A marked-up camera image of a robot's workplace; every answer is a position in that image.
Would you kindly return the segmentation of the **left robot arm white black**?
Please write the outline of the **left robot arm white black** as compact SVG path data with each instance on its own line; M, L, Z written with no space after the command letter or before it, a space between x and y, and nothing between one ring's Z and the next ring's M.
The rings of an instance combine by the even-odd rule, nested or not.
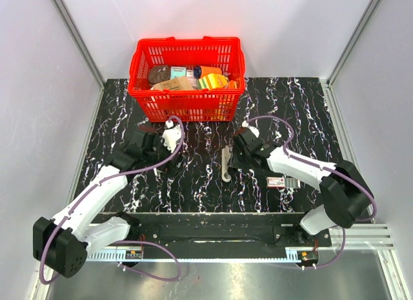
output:
M90 223L137 174L177 168L183 139L181 123L167 121L162 134L148 126L138 127L107 158L78 197L50 219L40 217L34 223L33 256L40 262L39 278L43 284L52 283L45 278L45 268L70 278L88 257L108 245L147 245L140 220L125 212L94 227Z

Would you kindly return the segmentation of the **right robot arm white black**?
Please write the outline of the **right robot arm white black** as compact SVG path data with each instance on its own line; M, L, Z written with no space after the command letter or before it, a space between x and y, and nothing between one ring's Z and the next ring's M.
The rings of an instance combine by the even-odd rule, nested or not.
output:
M350 161L335 164L305 157L284 146L264 143L249 128L238 130L233 142L232 168L287 175L321 194L321 205L309 210L293 231L299 245L309 245L328 228L350 228L368 207L376 209L370 188Z

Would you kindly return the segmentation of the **beige staple remover tool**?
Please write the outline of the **beige staple remover tool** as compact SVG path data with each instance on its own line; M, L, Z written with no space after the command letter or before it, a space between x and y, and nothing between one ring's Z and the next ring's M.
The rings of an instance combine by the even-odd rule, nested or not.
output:
M221 151L221 178L226 183L231 181L231 175L228 171L231 157L231 148L229 146L224 147Z

